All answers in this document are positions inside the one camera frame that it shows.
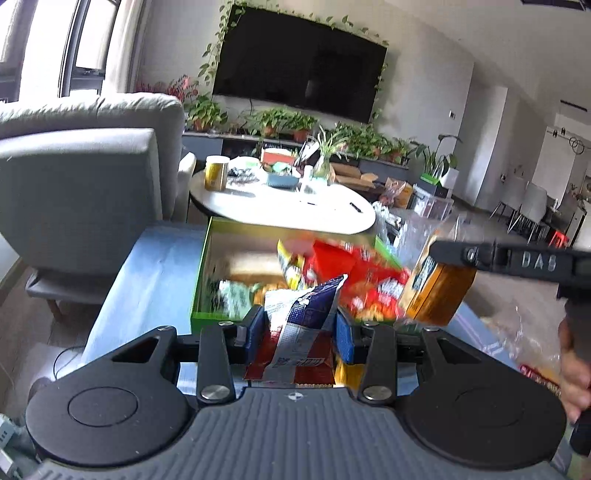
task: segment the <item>white chair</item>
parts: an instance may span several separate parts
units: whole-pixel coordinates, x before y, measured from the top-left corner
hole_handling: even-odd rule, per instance
[[[503,210],[501,211],[499,219],[501,218],[501,216],[503,216],[503,213],[505,213],[505,207],[509,207],[513,210],[513,214],[511,215],[512,222],[515,213],[519,211],[521,203],[523,202],[526,186],[527,183],[521,177],[509,175],[507,177],[507,181],[505,182],[505,188],[503,189],[501,201],[499,202],[499,205],[496,206],[495,211],[492,212],[491,218],[502,205]]]
[[[547,199],[548,199],[548,192],[546,192],[543,188],[538,187],[533,183],[529,183],[527,188],[525,189],[525,196],[523,198],[523,203],[521,204],[521,209],[519,210],[519,216],[516,218],[515,222],[509,227],[509,231],[513,230],[513,227],[523,219],[530,220],[533,225],[531,227],[530,237],[528,239],[528,243],[531,242],[531,237],[534,234],[534,230],[540,226],[540,222],[546,213],[546,206],[547,206]]]

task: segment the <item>snack bag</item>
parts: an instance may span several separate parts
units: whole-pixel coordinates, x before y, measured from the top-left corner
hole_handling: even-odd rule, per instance
[[[304,291],[265,296],[269,329],[245,380],[333,385],[332,333],[346,275]]]

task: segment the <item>black tv screen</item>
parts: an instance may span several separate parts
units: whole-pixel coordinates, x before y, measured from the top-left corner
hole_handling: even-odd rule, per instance
[[[368,122],[385,55],[351,33],[246,7],[224,39],[213,93]]]

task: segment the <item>gray sofa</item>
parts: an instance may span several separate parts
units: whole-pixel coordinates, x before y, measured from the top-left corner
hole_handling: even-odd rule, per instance
[[[146,226],[185,222],[184,113],[150,93],[0,104],[0,232],[32,296],[100,304]]]

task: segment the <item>hanging vine plant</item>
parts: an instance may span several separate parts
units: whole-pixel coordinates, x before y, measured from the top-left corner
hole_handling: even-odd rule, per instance
[[[234,15],[232,15],[232,8],[235,5],[236,9],[234,10]],[[304,18],[306,20],[312,20],[316,23],[326,25],[333,30],[336,28],[338,30],[357,35],[358,37],[367,38],[368,40],[378,43],[383,47],[388,48],[390,46],[388,40],[383,40],[378,33],[372,32],[368,27],[356,27],[355,24],[349,19],[348,15],[345,15],[339,22],[338,20],[335,20],[333,16],[322,18],[318,15],[315,15],[314,13],[305,16],[304,14],[298,13],[295,10],[289,11],[282,9],[279,4],[273,4],[271,0],[266,0],[265,5],[255,4],[252,2],[252,0],[227,0],[220,6],[220,23],[219,30],[215,35],[216,40],[207,45],[205,52],[203,53],[203,58],[207,58],[207,61],[199,67],[199,74],[197,75],[197,78],[202,79],[206,86],[210,86],[215,79],[217,66],[219,65],[220,55],[222,53],[223,41],[226,37],[226,34],[238,25],[240,18],[246,12],[246,7],[259,8],[280,14]],[[375,86],[377,94],[374,100],[374,105],[379,101],[379,93],[382,91],[382,83],[384,81],[384,72],[387,68],[388,63],[384,62],[384,65],[382,66],[382,72],[378,77],[378,84]],[[382,109],[374,109],[371,115],[371,120],[377,120],[381,112]]]

